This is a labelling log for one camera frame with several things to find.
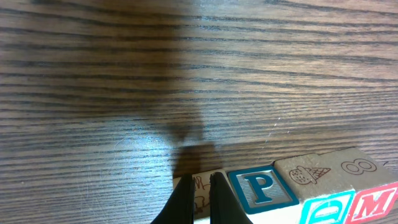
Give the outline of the red M wooden block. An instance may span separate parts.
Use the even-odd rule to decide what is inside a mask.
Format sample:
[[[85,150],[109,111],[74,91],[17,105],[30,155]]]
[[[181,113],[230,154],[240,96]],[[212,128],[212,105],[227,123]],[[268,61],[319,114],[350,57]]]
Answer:
[[[356,147],[322,154],[343,180],[355,189],[346,223],[360,224],[385,217],[397,199],[397,176]]]

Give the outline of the blue P wooden block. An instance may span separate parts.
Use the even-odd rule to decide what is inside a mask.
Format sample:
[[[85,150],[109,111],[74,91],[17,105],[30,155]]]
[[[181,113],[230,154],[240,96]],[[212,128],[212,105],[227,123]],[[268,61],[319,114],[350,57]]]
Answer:
[[[252,223],[298,223],[302,206],[274,166],[228,173],[242,209]]]

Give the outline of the blue D wooden block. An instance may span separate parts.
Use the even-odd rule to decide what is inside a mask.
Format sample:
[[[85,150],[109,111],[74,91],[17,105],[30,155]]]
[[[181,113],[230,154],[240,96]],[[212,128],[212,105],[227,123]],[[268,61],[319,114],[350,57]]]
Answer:
[[[274,167],[299,200],[299,224],[344,223],[355,190],[318,154],[289,157]]]

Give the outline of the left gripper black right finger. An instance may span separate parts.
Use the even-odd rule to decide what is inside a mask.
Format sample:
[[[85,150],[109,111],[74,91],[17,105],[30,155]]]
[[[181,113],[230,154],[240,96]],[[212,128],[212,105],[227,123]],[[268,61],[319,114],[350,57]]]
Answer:
[[[252,224],[221,172],[210,176],[210,223]]]

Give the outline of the plain K wooden block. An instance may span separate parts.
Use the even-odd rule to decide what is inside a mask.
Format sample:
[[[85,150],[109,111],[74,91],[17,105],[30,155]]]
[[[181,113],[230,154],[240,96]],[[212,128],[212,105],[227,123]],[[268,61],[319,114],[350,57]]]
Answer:
[[[210,176],[215,172],[220,172],[224,176],[231,188],[228,177],[224,169],[209,170],[193,174],[195,181],[195,198],[194,198],[194,224],[210,224]]]

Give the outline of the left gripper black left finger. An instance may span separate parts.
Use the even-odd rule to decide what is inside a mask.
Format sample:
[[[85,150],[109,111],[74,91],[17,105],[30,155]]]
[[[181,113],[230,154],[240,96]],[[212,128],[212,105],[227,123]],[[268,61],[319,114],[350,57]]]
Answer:
[[[194,198],[194,179],[191,174],[184,174],[151,224],[193,224]]]

